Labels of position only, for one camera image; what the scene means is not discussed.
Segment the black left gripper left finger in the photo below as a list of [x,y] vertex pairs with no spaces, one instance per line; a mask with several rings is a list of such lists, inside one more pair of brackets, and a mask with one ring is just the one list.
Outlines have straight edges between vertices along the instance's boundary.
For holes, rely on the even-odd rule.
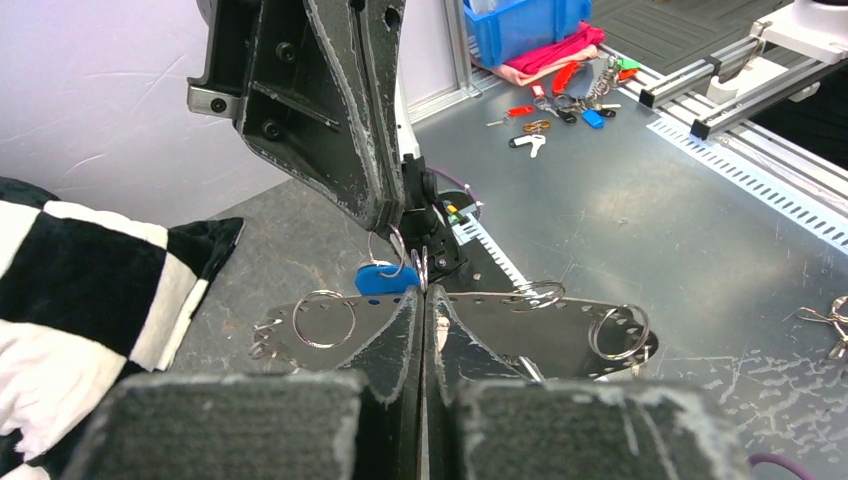
[[414,479],[424,299],[358,299],[312,371],[138,374],[95,409],[67,479]]

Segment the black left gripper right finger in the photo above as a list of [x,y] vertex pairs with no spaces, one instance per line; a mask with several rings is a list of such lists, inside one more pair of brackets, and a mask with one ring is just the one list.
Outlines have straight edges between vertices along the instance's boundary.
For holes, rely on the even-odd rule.
[[745,479],[730,419],[706,392],[637,372],[425,384],[432,479]]

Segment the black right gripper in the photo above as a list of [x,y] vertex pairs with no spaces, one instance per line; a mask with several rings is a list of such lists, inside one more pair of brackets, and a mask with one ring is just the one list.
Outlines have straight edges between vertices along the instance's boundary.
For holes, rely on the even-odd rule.
[[402,1],[199,1],[191,112],[230,119],[257,155],[363,228],[403,213],[395,114]]

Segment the blue plastic key tag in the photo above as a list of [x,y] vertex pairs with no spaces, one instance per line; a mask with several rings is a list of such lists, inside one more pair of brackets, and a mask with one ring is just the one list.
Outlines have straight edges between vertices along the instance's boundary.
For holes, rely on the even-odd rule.
[[363,296],[402,294],[418,283],[416,271],[406,265],[370,263],[354,276],[354,285]]

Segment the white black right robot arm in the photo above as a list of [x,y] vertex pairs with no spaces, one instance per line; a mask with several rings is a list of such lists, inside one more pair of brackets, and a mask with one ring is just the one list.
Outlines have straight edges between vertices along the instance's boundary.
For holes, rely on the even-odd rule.
[[401,141],[401,1],[202,1],[205,70],[192,112],[229,119],[247,148],[330,200],[363,229],[395,237],[432,278],[464,256],[435,176]]

